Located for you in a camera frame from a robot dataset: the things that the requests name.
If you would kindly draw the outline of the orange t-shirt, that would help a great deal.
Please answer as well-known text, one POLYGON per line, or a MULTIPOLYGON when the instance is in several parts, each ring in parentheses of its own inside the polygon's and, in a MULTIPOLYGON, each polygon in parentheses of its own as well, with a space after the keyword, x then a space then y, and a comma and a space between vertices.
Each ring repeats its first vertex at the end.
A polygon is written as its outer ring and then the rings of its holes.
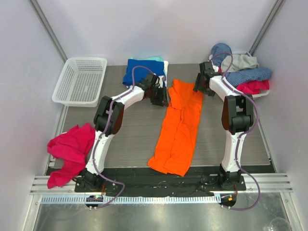
POLYGON ((183 177, 191 166, 204 95, 193 83, 174 79, 168 89, 170 103, 162 123, 154 156, 148 166, 160 173, 183 177))

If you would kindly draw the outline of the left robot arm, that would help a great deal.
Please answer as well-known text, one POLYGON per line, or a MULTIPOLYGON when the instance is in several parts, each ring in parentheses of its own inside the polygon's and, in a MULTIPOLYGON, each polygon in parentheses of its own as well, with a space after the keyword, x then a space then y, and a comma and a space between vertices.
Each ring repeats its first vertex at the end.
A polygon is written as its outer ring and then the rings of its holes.
POLYGON ((148 73, 141 82, 133 81, 127 91, 114 96, 102 97, 94 117, 95 140, 90 158, 77 178, 76 185, 84 190, 97 192, 103 187, 105 159, 113 137, 119 132, 124 112, 144 99, 151 104, 168 106, 167 78, 148 73))

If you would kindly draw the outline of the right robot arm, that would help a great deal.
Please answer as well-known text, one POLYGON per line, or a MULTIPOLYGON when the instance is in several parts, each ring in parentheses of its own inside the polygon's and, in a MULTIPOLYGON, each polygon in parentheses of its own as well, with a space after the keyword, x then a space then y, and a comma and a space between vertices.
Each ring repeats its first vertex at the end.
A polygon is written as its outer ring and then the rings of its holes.
POLYGON ((218 186, 228 190, 241 181, 241 155, 247 132, 254 125, 254 101, 227 82, 221 73, 215 72, 212 62, 199 64, 195 92, 208 96, 218 95, 223 100, 221 123, 226 131, 226 146, 219 166, 218 186))

